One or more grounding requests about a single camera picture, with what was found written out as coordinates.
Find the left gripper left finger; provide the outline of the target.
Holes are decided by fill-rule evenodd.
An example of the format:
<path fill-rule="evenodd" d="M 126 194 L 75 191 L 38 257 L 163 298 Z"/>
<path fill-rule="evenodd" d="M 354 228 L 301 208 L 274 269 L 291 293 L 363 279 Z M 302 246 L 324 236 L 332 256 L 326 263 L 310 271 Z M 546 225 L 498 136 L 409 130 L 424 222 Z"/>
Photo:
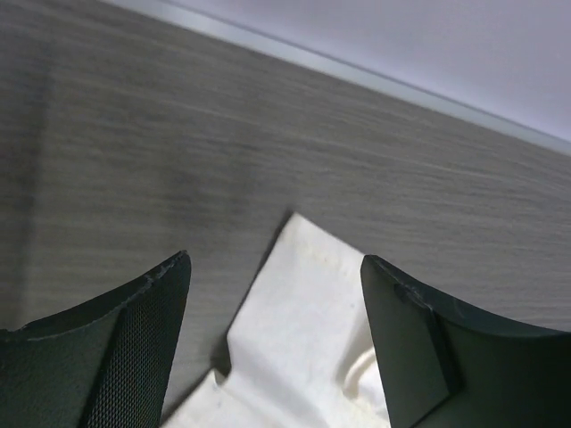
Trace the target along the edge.
<path fill-rule="evenodd" d="M 180 251 L 63 312 L 1 332 L 3 427 L 157 427 L 186 308 Z"/>

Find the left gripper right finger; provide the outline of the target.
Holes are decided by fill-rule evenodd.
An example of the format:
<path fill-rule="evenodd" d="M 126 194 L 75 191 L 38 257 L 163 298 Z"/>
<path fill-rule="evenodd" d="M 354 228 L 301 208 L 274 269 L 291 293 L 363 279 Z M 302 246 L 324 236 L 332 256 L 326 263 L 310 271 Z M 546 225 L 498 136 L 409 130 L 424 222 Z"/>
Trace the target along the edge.
<path fill-rule="evenodd" d="M 569 333 L 480 309 L 377 256 L 360 277 L 391 426 L 569 426 Z"/>

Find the cream white t shirt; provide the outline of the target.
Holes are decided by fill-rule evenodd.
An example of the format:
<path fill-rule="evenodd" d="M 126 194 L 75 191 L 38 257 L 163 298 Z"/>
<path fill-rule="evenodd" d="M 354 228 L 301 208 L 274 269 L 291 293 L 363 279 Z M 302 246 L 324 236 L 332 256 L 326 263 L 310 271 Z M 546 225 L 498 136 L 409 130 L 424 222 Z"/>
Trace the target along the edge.
<path fill-rule="evenodd" d="M 211 370 L 170 427 L 386 427 L 360 280 L 362 254 L 289 218 Z"/>

